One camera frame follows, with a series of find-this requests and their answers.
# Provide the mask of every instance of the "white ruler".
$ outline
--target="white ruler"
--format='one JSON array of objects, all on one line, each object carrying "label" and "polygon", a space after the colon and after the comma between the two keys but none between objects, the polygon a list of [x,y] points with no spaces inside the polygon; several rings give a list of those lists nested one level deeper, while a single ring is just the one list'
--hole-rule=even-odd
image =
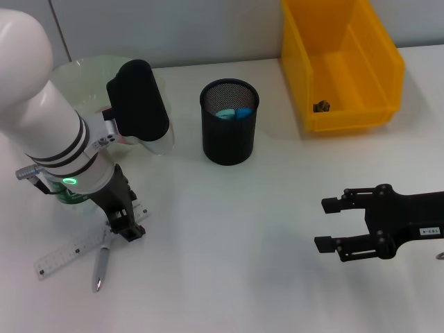
[{"label": "white ruler", "polygon": [[[133,203],[134,217],[137,223],[148,218],[151,214],[143,206],[135,201]],[[88,253],[95,247],[98,247],[102,241],[103,236],[110,234],[110,227],[103,224],[88,230],[75,239],[72,239],[68,244],[60,247],[42,259],[34,263],[35,271],[39,280],[47,278],[50,274],[58,271],[60,268],[73,262],[81,255]]]}]

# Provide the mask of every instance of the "black mesh pencil cup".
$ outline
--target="black mesh pencil cup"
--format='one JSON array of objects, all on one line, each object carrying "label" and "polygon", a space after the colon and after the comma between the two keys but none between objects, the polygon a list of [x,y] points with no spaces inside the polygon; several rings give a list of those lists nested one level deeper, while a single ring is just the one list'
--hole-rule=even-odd
[{"label": "black mesh pencil cup", "polygon": [[250,157],[255,140],[259,95],[242,80],[224,78],[200,94],[203,151],[221,165],[242,163]]}]

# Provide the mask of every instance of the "white wall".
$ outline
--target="white wall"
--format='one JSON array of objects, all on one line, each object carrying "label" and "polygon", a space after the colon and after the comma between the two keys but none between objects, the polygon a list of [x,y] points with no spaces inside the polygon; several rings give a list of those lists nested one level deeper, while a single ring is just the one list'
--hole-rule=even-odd
[{"label": "white wall", "polygon": [[444,0],[370,0],[397,46],[444,44]]},{"label": "white wall", "polygon": [[0,0],[0,8],[15,9],[34,16],[43,25],[53,47],[54,67],[68,62],[62,38],[51,13],[48,0]]},{"label": "white wall", "polygon": [[[370,0],[398,46],[444,44],[444,0]],[[144,58],[156,67],[273,58],[280,0],[53,0],[73,59]],[[0,0],[42,23],[55,66],[68,61],[49,0]]]},{"label": "white wall", "polygon": [[53,0],[53,5],[73,59],[114,54],[163,67],[280,54],[278,0]]}]

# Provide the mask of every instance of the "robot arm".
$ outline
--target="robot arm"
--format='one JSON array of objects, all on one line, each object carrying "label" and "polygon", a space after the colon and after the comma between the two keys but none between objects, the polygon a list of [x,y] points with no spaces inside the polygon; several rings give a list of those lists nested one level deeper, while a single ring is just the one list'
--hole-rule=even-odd
[{"label": "robot arm", "polygon": [[322,206],[326,214],[366,211],[369,234],[314,239],[320,253],[337,251],[342,262],[374,257],[391,259],[408,241],[443,238],[444,192],[403,196],[385,184],[373,189],[346,189],[340,199],[323,199]]},{"label": "robot arm", "polygon": [[136,195],[105,148],[122,135],[158,155],[171,150],[173,130],[151,68],[142,60],[125,64],[108,83],[112,109],[83,119],[49,80],[52,66],[40,24],[0,9],[0,131],[35,163],[17,177],[40,188],[37,174],[49,173],[88,195],[114,233],[127,241],[140,238],[145,230],[135,223]]}]

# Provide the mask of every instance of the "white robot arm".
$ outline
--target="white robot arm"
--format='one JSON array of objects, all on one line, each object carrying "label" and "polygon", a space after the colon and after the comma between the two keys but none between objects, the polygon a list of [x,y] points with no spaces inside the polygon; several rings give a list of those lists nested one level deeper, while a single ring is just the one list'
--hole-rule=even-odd
[{"label": "white robot arm", "polygon": [[125,64],[108,85],[112,109],[82,119],[49,80],[51,45],[31,16],[0,9],[0,131],[21,146],[34,165],[19,179],[39,182],[40,171],[65,180],[107,214],[111,229],[128,241],[144,234],[134,221],[135,194],[106,146],[141,143],[162,155],[173,146],[173,130],[149,65]]}]

